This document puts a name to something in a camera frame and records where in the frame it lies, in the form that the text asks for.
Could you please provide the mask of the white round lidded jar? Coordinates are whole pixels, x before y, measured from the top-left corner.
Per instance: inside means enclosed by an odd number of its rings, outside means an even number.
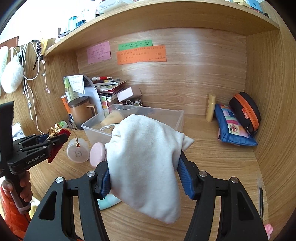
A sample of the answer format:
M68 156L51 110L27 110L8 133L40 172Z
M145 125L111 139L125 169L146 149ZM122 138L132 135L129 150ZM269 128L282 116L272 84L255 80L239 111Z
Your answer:
M78 138L78 140L73 138L69 141L66 153L71 161L84 163L89 160L89 144L83 138Z

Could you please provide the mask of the pink round compact case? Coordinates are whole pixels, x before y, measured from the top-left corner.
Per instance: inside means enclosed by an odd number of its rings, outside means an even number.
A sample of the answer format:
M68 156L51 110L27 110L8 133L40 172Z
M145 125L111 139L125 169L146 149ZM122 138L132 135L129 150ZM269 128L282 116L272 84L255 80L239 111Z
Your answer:
M100 142L95 143L90 150L89 162L91 166L96 167L100 162L105 160L106 149L104 144Z

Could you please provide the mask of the white drawstring cloth pouch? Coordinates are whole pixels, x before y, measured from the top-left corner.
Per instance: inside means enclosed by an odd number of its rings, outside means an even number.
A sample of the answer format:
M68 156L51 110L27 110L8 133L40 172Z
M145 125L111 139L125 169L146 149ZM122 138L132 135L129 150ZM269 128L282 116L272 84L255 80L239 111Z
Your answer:
M111 192L131 208L164 223L181 215L177 171L194 142L168 125L140 116L142 129L121 122L105 144Z

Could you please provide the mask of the cream slime plastic jar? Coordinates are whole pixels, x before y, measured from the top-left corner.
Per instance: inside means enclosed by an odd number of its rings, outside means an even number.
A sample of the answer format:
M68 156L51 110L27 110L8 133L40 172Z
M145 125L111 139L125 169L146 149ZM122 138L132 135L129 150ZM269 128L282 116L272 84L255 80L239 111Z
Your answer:
M104 120L101 121L101 127L108 126L110 124L118 124L125 117L118 110L113 110Z

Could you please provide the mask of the white barcode label card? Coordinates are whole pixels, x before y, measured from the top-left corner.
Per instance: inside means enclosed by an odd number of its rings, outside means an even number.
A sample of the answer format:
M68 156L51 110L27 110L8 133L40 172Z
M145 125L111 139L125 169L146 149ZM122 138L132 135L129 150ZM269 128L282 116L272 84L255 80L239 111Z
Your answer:
M13 136L13 141L19 140L20 138L25 137L25 134L23 132L23 129L20 123L16 123L13 125L12 136Z

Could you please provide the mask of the brown ceramic lidded mug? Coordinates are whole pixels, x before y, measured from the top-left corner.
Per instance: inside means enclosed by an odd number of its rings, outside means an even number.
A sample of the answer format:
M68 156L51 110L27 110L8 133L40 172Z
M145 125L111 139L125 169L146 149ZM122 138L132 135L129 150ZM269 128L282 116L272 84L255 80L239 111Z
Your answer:
M88 96L78 97L68 103L76 127L82 130L82 124L95 116L96 106L90 103Z

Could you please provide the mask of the clear plastic storage bin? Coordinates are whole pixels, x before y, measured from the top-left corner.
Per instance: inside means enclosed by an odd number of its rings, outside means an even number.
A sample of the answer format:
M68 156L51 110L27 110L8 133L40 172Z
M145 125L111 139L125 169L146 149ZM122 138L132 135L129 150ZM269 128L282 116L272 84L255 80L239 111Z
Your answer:
M155 121L168 125L178 132L183 131L185 118L185 112L183 110L113 104L81 125L91 144L95 144L97 142L105 144L111 140L112 131L117 124L110 124L108 126L101 127L100 123L113 110L120 111L125 117L121 122L128 123L132 128L142 129L144 124L142 123L140 116L144 116L145 118L151 118Z

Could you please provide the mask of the orange sunscreen tube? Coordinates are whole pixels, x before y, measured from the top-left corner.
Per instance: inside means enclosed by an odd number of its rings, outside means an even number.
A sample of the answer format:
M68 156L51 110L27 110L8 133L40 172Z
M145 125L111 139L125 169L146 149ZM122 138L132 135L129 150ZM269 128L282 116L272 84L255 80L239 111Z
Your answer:
M71 114L70 108L69 108L69 105L68 105L67 95L65 94L65 95L61 96L61 99L62 99L62 102L63 102L63 104L65 106L65 109L66 109L67 113Z

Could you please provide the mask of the green spray sanitizer bottle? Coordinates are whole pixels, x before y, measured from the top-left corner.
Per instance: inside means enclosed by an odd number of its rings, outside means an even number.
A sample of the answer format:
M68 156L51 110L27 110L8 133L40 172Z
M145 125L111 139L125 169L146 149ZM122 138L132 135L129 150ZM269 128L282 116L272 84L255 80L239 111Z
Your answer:
M73 89L72 89L72 87L70 85L69 78L64 77L63 82L64 82L65 92L66 92L66 95L67 95L67 98L68 98L68 102L71 102L75 98L75 96L74 96Z

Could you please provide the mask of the white paper stand holder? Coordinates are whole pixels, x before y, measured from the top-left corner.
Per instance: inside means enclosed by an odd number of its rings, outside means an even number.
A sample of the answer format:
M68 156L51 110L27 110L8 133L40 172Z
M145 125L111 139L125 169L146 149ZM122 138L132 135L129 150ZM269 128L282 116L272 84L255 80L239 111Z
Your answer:
M74 92L74 99L81 96L88 96L90 103L96 106L97 112L101 112L103 110L97 89L89 77L84 74L71 75L67 77L69 78L70 85Z

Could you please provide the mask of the fruit sticker sheet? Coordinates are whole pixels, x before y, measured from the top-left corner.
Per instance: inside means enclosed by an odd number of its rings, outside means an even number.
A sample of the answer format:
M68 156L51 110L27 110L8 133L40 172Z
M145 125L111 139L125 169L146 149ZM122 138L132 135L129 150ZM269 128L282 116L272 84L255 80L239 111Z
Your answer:
M101 100L101 104L102 104L102 108L103 109L107 109L108 108L108 101L105 95L100 95L100 100Z

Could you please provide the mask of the white fluffy hanging toy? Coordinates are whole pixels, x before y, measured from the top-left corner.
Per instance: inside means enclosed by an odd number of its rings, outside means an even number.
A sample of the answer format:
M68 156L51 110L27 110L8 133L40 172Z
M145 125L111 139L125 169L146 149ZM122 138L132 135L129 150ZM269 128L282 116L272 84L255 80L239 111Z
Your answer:
M23 79L23 67L20 64L19 56L14 55L10 62L7 62L8 46L1 47L1 86L5 93L15 92Z

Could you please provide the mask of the stack of booklets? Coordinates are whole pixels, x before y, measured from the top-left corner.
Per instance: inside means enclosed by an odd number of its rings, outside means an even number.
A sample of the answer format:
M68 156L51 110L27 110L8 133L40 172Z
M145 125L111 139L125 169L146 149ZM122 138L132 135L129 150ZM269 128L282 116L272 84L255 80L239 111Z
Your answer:
M92 80L99 96L105 96L108 102L117 99L117 94L125 87L126 81L117 79Z

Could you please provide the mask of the white cardboard box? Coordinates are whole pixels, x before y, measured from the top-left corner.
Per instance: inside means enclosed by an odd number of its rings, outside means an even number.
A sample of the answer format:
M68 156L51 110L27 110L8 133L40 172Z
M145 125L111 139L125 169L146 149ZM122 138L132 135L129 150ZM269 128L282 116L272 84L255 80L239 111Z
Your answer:
M134 99L142 96L142 92L138 87L129 87L122 90L117 94L117 99L119 102L123 102L128 99Z

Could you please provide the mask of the blue patchwork pencil pouch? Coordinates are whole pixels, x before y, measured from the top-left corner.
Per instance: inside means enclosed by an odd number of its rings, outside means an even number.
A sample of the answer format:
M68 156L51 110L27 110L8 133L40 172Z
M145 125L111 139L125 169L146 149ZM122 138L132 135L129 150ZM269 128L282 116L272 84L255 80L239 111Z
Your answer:
M218 121L218 140L238 146L257 146L257 141L244 129L233 111L227 105L215 104Z

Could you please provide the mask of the white bowl of trinkets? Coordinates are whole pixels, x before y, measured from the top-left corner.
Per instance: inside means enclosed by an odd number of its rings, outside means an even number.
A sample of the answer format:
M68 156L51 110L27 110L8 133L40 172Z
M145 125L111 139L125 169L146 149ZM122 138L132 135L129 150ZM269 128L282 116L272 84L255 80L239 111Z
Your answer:
M133 106L142 106L143 102L142 102L141 99L136 98L136 99L128 99L128 100L125 100L123 102L123 104L125 104L125 105L133 105Z

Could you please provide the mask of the pink sticky note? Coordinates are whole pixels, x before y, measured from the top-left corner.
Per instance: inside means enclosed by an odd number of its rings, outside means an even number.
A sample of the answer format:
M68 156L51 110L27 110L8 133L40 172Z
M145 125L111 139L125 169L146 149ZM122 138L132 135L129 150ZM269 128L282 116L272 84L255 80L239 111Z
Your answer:
M111 59L111 50L108 41L87 48L88 64L93 64L109 59Z

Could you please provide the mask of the black orange zip case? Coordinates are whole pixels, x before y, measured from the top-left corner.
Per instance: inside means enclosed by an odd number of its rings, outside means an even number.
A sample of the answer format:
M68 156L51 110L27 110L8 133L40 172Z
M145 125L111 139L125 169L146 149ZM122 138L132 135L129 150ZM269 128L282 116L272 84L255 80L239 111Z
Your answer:
M255 101L246 92L239 92L232 97L229 105L244 129L254 137L261 123L260 111Z

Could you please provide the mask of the yellow small lotion bottle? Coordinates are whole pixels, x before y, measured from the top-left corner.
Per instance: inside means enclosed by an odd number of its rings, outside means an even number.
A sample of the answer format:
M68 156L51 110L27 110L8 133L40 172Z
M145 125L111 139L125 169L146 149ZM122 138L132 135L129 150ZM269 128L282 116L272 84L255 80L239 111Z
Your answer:
M213 120L215 105L216 105L216 95L213 93L210 93L208 96L208 105L207 105L207 111L205 116L206 121L208 122L211 122Z

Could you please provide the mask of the green sticky note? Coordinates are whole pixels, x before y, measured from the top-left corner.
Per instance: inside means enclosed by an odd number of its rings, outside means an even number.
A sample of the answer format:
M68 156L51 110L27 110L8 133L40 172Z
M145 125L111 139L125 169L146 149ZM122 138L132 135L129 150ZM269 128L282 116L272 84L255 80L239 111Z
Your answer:
M141 47L149 47L149 46L153 46L152 40L141 40L141 41L119 44L118 50L124 51L124 50L141 48Z

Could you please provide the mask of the orange sticky note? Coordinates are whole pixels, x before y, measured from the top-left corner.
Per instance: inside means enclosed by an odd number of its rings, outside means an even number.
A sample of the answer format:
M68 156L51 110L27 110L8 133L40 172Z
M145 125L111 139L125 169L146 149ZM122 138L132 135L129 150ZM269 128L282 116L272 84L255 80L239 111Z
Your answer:
M138 62L166 62L166 46L146 46L117 51L116 57L118 65L132 64Z

